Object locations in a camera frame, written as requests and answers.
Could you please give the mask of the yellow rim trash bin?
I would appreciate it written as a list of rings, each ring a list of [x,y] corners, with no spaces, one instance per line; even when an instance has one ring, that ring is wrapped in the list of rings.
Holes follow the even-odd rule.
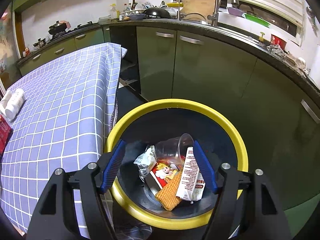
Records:
[[[105,150],[111,150],[118,140],[126,143],[143,141],[155,143],[187,132],[197,138],[206,157],[214,155],[209,147],[225,139],[231,149],[238,170],[248,170],[247,151],[239,132],[233,124],[216,110],[199,102],[185,99],[161,99],[144,103],[121,117],[108,135]],[[189,230],[209,223],[217,196],[209,190],[194,207],[180,206],[175,211],[165,211],[154,199],[148,199],[133,166],[136,151],[127,150],[126,157],[110,189],[115,201],[132,217],[165,230]]]

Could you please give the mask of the dish rack with dishes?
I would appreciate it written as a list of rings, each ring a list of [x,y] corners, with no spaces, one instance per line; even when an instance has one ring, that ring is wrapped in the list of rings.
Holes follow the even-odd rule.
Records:
[[[149,2],[144,4],[137,3],[133,9],[127,5],[124,11],[120,13],[119,20],[120,21],[128,20],[131,15],[142,14],[144,10],[149,8],[153,8],[153,5]]]

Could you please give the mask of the steel kitchen faucet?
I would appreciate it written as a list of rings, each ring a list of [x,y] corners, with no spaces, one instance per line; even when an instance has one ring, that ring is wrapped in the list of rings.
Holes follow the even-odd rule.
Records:
[[[211,21],[211,25],[217,27],[218,20],[219,20],[219,8],[220,8],[221,1],[215,0],[214,11],[212,15],[208,15],[207,19]],[[233,7],[239,5],[239,0],[231,0],[231,4]]]

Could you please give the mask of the white red milk carton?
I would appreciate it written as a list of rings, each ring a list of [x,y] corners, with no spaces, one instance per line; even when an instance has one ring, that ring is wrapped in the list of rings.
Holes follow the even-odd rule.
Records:
[[[193,154],[193,147],[188,147],[176,197],[189,202],[197,202],[202,199],[205,185]]]

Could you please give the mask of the small black pot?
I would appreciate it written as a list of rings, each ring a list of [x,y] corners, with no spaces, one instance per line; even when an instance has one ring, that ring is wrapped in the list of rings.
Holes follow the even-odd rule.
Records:
[[[38,41],[36,43],[33,44],[33,47],[36,49],[40,49],[42,47],[44,47],[47,44],[46,39],[43,38],[39,38]]]

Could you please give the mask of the green tray on sill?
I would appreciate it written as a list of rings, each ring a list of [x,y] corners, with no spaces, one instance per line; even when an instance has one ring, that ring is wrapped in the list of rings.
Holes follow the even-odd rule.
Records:
[[[245,19],[253,21],[253,22],[258,23],[260,25],[263,25],[267,28],[270,26],[270,24],[267,21],[263,20],[262,18],[258,18],[256,16],[250,15],[250,14],[244,14],[244,16],[245,16]]]

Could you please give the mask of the white pill bottle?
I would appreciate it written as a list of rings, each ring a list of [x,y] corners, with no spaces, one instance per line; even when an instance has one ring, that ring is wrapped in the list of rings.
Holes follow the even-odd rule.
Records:
[[[24,90],[21,88],[17,88],[11,95],[5,108],[5,114],[9,120],[15,119],[25,100],[26,98]]]

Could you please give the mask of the crumpled white tissue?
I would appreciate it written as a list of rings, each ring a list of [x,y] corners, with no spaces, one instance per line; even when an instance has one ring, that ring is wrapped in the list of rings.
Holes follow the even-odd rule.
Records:
[[[8,101],[10,100],[12,96],[12,92],[10,90],[7,90],[7,92],[4,94],[3,98],[0,101],[0,110],[1,114],[6,117],[5,109],[7,107]]]

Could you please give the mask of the red white snack package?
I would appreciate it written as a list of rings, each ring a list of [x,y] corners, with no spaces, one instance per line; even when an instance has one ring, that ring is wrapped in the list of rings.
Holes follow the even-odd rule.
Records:
[[[12,128],[6,121],[6,119],[1,115],[0,120],[0,154],[3,155],[5,147],[9,141],[12,134]]]

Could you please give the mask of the crumpled silver wrapper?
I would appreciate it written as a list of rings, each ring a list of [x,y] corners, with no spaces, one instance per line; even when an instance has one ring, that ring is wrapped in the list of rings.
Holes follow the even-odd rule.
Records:
[[[138,167],[139,177],[141,181],[144,182],[146,176],[157,163],[155,146],[147,146],[145,151],[140,154],[133,163]]]

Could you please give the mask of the wooden cutting board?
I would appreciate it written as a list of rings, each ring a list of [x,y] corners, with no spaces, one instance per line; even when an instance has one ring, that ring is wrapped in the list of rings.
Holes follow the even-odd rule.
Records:
[[[182,20],[204,21],[209,24],[212,20],[208,15],[215,11],[215,0],[183,0],[183,8],[180,11]]]

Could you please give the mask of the black gas stove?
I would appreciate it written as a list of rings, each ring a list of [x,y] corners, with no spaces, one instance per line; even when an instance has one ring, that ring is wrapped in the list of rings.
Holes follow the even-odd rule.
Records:
[[[66,33],[59,33],[56,35],[51,35],[52,38],[50,41],[56,40],[57,38],[60,38],[62,36],[68,35],[70,33],[73,33],[75,31],[80,31],[80,30],[87,30],[91,27],[97,27],[99,24],[98,23],[93,23],[92,21],[87,22],[86,24],[79,24],[77,25],[77,27],[73,28],[73,29],[68,29],[66,30]]]

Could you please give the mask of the clear plastic cup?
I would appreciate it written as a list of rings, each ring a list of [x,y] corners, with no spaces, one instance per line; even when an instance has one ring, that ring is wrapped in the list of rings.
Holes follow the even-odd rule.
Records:
[[[180,137],[160,141],[155,145],[155,155],[158,162],[167,162],[170,164],[183,164],[183,158],[189,147],[193,147],[194,140],[188,133]]]

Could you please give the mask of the rectangular biscuit cracker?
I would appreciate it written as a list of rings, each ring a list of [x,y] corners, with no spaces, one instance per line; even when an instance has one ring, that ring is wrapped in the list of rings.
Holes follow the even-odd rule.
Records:
[[[180,197],[176,196],[181,177],[182,171],[177,172],[176,176],[155,195],[161,206],[167,211],[172,211],[182,201]]]

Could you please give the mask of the blue checkered tablecloth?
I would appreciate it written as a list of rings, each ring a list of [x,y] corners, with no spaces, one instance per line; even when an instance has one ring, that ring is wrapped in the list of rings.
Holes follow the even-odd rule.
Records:
[[[11,122],[1,157],[1,208],[26,232],[50,176],[99,159],[110,132],[121,60],[127,50],[102,43],[50,61],[22,77],[26,101]]]

